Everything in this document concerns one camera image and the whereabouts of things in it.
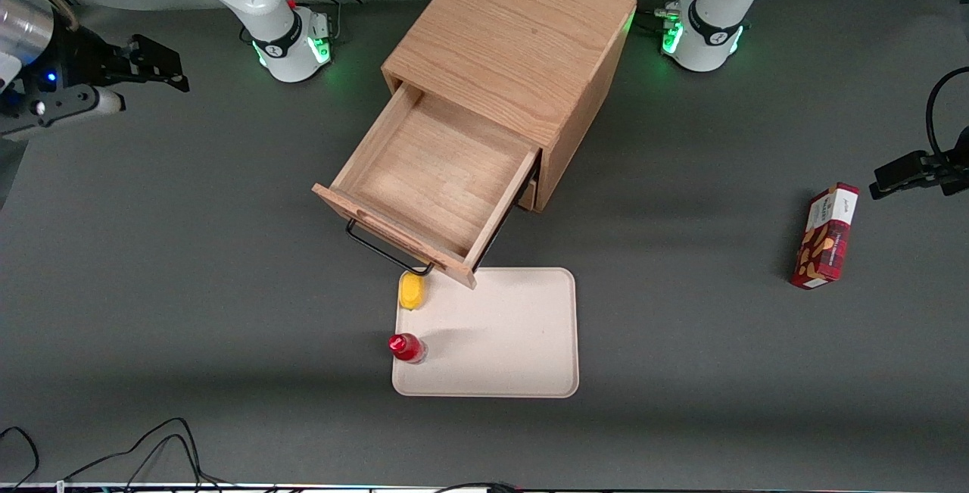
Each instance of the metal cylinder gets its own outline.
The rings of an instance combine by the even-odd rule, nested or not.
[[[24,65],[48,47],[55,30],[48,0],[0,0],[0,51]]]

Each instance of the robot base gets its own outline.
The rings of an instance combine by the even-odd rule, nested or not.
[[[667,9],[678,10],[679,14],[683,14],[686,11],[681,11],[681,7],[689,7],[692,2],[693,0],[674,1],[668,3]],[[742,33],[743,27],[723,44],[707,45],[703,35],[694,30],[689,21],[678,20],[663,35],[660,51],[674,58],[684,69],[706,73],[718,69],[737,50],[737,40]]]
[[[284,58],[263,55],[253,43],[260,64],[269,69],[273,78],[284,83],[297,83],[310,78],[320,67],[329,63],[332,56],[326,14],[316,14],[306,7],[296,7],[294,13],[302,19],[302,34]]]

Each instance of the green led light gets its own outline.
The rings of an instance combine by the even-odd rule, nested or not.
[[[679,21],[665,32],[663,37],[663,50],[667,54],[672,54],[676,51],[676,47],[679,45],[679,38],[683,36],[683,24]]]
[[[743,25],[740,25],[740,29],[737,30],[737,36],[734,37],[734,45],[730,47],[730,53],[733,54],[737,51],[737,43],[740,41],[740,35],[743,34]]]
[[[309,45],[310,50],[313,51],[313,55],[316,56],[316,61],[319,64],[323,65],[329,61],[329,41],[326,41],[326,39],[306,37],[306,43]]]
[[[256,55],[259,56],[259,65],[266,67],[266,59],[263,59],[263,52],[261,52],[259,47],[257,47],[256,41],[252,42],[252,48],[256,51]]]

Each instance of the open drawer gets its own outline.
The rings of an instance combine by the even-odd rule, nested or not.
[[[501,125],[401,83],[333,184],[313,192],[352,236],[363,228],[473,289],[538,155]]]

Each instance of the wooden cabinet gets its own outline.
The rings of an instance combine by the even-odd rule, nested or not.
[[[542,211],[599,112],[636,0],[432,0],[392,99],[327,189],[343,217],[474,288],[506,212]]]

